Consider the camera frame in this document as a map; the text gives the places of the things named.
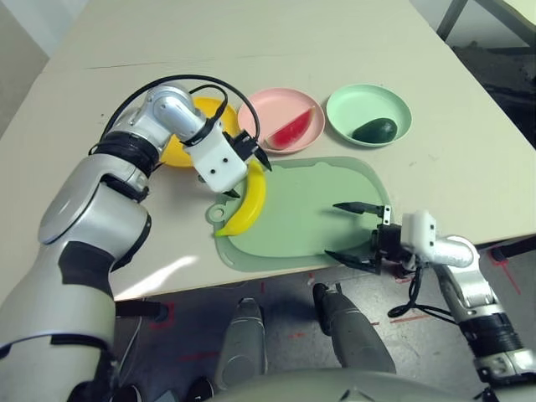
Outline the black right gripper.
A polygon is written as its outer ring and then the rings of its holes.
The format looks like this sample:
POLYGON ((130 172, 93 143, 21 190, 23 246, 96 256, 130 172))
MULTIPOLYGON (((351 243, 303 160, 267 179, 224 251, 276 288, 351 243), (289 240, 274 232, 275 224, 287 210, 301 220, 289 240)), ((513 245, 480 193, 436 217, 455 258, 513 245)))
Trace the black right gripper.
POLYGON ((400 245, 402 227, 390 222, 391 207, 373 205, 363 202, 343 202, 333 205, 355 214, 374 214, 381 220, 371 234, 371 250, 374 255, 351 255, 338 251, 325 250, 325 254, 347 268, 379 275, 383 261, 401 265, 405 259, 405 250, 400 245))

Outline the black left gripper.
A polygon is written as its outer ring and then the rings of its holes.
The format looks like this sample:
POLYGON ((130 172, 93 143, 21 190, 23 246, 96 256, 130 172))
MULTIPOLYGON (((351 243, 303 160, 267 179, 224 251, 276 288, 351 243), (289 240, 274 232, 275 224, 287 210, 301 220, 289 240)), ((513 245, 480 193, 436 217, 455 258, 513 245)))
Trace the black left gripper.
MULTIPOLYGON (((241 131, 235 137, 228 137, 228 143, 242 161, 246 162, 255 155, 255 158, 265 169, 268 171, 272 170, 267 154, 262 148, 258 147, 256 139, 254 139, 247 131, 241 131)), ((223 195, 230 198, 240 198, 240 194, 233 189, 223 192, 223 195)))

